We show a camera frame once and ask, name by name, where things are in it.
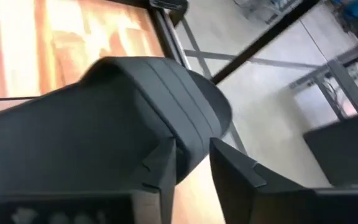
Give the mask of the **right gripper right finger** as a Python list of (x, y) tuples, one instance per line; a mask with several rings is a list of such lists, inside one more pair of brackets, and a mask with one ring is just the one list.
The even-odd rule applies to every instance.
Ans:
[(314, 192), (218, 138), (209, 159), (226, 224), (312, 224)]

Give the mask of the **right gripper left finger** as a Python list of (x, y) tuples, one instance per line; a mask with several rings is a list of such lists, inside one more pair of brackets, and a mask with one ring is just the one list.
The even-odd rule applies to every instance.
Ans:
[(171, 224), (176, 183), (176, 142), (165, 138), (131, 176), (134, 223)]

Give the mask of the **black rubber slide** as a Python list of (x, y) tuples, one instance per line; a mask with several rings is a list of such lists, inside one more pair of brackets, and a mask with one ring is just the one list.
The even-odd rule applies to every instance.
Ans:
[(0, 195), (112, 190), (166, 138), (181, 181), (231, 120), (219, 88), (176, 61), (105, 57), (80, 81), (0, 111)]

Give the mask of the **black computer with blue light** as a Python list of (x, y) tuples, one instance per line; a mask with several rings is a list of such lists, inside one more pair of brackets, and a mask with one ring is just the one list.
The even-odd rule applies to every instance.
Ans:
[(331, 185), (358, 184), (358, 115), (308, 131), (303, 138)]

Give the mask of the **grey metal table frame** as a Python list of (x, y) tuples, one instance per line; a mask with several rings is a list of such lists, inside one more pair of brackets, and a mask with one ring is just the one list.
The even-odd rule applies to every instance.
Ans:
[(335, 89), (332, 89), (332, 95), (330, 95), (328, 88), (324, 85), (326, 83), (325, 78), (331, 77), (335, 79), (338, 88), (342, 90), (358, 114), (358, 86), (356, 79), (350, 75), (346, 68), (355, 63), (356, 60), (358, 60), (358, 46), (338, 55), (311, 73), (292, 82), (290, 88), (298, 93), (311, 85), (318, 85), (337, 118), (343, 120), (344, 113), (341, 112), (341, 106), (337, 102)]

